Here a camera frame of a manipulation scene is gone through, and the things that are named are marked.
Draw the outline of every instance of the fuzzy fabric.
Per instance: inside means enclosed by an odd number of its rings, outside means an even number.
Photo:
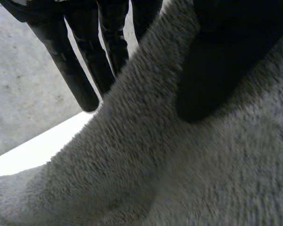
[[[0,226],[283,225],[283,37],[188,124],[175,95],[198,29],[192,0],[174,0],[92,121],[51,162],[0,177]]]

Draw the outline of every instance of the black object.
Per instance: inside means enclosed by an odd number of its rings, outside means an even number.
[[[131,0],[133,9],[133,25],[137,41],[142,37],[159,15],[163,0]]]
[[[107,1],[105,3],[99,1],[98,6],[102,37],[114,75],[117,76],[129,58],[128,44],[123,31],[129,10],[129,1],[125,0],[110,4]]]
[[[110,63],[117,75],[129,58],[123,32],[129,1],[0,0],[0,3],[18,21],[27,22],[45,45],[81,108],[87,112],[96,110],[99,100],[70,45],[64,17],[103,95],[110,90],[115,77],[98,38],[98,18]],[[158,14],[161,5],[162,0],[133,0],[133,20],[138,41]]]
[[[99,99],[71,47],[64,17],[28,25],[45,45],[80,107],[87,112],[95,111]]]
[[[183,64],[176,100],[187,122],[213,113],[283,36],[283,0],[214,2],[194,1],[201,30]]]
[[[106,94],[115,78],[99,40],[98,6],[65,15],[87,68],[99,91]]]

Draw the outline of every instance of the white surface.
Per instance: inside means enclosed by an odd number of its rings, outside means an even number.
[[[50,161],[95,113],[81,112],[0,156],[0,176],[12,175]]]

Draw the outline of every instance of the concrete floor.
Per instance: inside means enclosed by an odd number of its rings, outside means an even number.
[[[124,31],[131,55],[137,47],[131,7]],[[72,33],[69,38],[89,76]],[[0,155],[79,112],[45,47],[0,5]]]

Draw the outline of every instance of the gray floor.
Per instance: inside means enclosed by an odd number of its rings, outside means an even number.
[[[72,34],[69,36],[87,73]],[[132,54],[137,42],[131,8],[125,37]],[[45,47],[26,24],[0,5],[0,155],[79,112]]]

